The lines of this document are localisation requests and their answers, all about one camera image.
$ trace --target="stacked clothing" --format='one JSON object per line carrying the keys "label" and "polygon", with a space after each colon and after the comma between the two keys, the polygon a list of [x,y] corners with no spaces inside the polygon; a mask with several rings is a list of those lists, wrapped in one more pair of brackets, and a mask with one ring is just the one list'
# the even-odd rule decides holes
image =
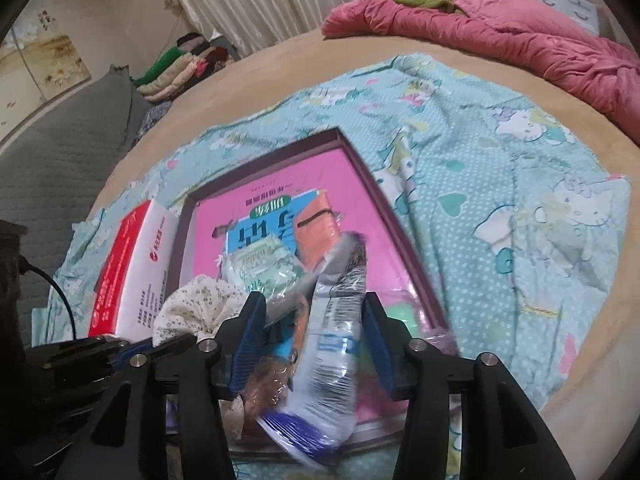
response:
{"label": "stacked clothing", "polygon": [[174,100],[230,62],[234,62],[234,57],[227,48],[213,46],[201,34],[190,32],[134,83],[147,101],[163,103]]}

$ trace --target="black cable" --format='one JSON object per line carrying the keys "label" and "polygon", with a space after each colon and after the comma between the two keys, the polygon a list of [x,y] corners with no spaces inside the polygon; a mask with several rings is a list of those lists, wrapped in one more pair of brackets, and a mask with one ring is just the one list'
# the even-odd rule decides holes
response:
{"label": "black cable", "polygon": [[67,300],[67,298],[65,296],[65,293],[62,292],[62,289],[56,283],[56,280],[54,280],[51,276],[49,276],[41,268],[36,267],[34,265],[31,265],[28,262],[27,258],[25,258],[22,255],[20,255],[18,257],[18,270],[19,270],[20,274],[24,274],[25,272],[28,272],[29,270],[31,272],[35,272],[37,275],[39,275],[44,280],[46,280],[46,282],[48,282],[49,285],[51,285],[55,289],[55,291],[60,295],[60,298],[62,298],[62,302],[65,304],[66,313],[69,315],[69,322],[71,323],[71,333],[73,335],[73,338],[74,338],[74,340],[78,339],[78,334],[76,333],[76,321],[74,320],[74,313],[71,312],[71,306],[69,305],[69,302],[68,302],[68,300]]}

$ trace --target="white box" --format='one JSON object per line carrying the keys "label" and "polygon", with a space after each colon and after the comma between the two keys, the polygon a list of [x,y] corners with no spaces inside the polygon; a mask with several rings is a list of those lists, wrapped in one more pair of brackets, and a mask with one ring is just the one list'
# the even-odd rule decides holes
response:
{"label": "white box", "polygon": [[89,336],[131,342],[152,336],[177,227],[178,218],[155,200],[122,219],[98,279]]}

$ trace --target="plastic bag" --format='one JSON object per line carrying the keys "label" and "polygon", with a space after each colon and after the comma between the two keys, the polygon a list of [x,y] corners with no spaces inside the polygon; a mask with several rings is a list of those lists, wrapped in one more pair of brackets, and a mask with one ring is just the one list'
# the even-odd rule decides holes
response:
{"label": "plastic bag", "polygon": [[258,290],[264,294],[267,299],[266,326],[293,311],[311,292],[316,280],[274,235],[224,254],[221,273],[226,282],[247,292]]}
{"label": "plastic bag", "polygon": [[456,338],[452,330],[432,327],[424,309],[407,290],[376,290],[386,315],[404,322],[412,337],[424,339],[445,354],[456,354]]}
{"label": "plastic bag", "polygon": [[289,373],[289,362],[277,356],[264,356],[255,365],[241,392],[244,398],[244,434],[262,433],[255,419],[281,399]]}
{"label": "plastic bag", "polygon": [[361,235],[347,233],[318,277],[287,400],[258,419],[291,456],[315,468],[330,464],[356,427],[357,352],[365,293]]}

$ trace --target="metal screw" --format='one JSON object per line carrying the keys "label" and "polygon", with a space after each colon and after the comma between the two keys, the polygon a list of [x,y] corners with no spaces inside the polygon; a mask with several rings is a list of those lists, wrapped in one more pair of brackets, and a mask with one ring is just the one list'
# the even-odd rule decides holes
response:
{"label": "metal screw", "polygon": [[414,352],[424,352],[427,349],[427,342],[424,339],[415,337],[409,341],[409,348]]}
{"label": "metal screw", "polygon": [[201,352],[213,352],[218,347],[215,339],[203,339],[198,343]]}
{"label": "metal screw", "polygon": [[144,354],[135,354],[131,359],[129,359],[129,364],[136,368],[142,366],[144,363],[146,363],[146,355]]}
{"label": "metal screw", "polygon": [[498,364],[498,356],[491,352],[482,352],[480,354],[480,360],[487,366],[495,366]]}

